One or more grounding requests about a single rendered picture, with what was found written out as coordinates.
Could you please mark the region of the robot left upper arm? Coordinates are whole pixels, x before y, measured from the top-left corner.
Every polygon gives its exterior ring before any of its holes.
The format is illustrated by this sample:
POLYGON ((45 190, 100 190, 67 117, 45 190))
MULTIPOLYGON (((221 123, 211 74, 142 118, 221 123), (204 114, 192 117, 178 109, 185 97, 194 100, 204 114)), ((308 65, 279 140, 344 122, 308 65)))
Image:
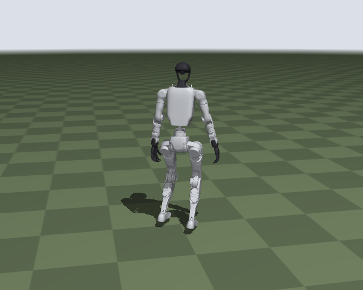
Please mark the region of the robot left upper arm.
POLYGON ((165 107, 165 98, 167 98, 167 91, 166 89, 161 89, 157 93, 157 102, 155 106, 155 116, 154 119, 159 122, 163 122, 165 120, 165 115, 162 113, 165 107))

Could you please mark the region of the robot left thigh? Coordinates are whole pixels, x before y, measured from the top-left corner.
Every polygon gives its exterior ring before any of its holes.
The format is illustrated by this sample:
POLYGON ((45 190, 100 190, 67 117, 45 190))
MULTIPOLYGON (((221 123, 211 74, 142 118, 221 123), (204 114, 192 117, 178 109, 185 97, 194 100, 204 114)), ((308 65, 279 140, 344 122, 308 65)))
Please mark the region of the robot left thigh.
POLYGON ((163 154, 167 166, 168 182, 176 182, 178 178, 176 170, 176 152, 171 152, 170 143, 170 140, 164 140, 160 146, 160 153, 163 154))

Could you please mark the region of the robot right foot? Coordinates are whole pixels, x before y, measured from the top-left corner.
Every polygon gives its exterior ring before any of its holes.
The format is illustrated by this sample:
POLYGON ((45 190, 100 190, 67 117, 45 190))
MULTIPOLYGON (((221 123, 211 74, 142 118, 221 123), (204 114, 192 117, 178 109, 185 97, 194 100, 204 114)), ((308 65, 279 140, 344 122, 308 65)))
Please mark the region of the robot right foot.
POLYGON ((193 229, 197 224, 198 224, 198 221, 197 220, 193 221, 191 218, 191 220, 188 220, 186 228, 193 229))

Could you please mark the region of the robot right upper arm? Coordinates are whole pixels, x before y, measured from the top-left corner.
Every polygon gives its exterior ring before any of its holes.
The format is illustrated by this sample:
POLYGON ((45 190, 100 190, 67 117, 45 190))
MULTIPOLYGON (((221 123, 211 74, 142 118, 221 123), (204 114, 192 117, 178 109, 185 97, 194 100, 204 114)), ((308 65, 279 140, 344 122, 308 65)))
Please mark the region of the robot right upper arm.
POLYGON ((202 90, 197 90, 194 89, 194 97, 199 100, 199 105, 200 105, 200 110, 202 112, 202 122, 203 123, 208 123, 211 122, 211 118, 209 115, 209 106, 208 106, 208 101, 206 99, 206 94, 204 93, 204 91, 202 90))

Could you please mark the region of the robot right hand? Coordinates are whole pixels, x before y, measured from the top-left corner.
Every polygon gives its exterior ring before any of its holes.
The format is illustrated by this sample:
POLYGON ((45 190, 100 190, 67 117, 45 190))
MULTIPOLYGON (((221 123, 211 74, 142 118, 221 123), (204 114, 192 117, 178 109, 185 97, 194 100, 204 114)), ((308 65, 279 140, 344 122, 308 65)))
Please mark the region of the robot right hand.
POLYGON ((217 163, 218 162, 218 160, 219 160, 219 154, 220 154, 220 151, 219 151, 219 148, 218 148, 218 143, 216 144, 216 142, 215 142, 215 140, 212 140, 211 141, 211 144, 212 144, 212 147, 214 148, 214 150, 215 150, 215 155, 216 155, 216 160, 215 160, 215 162, 213 162, 213 163, 217 163))

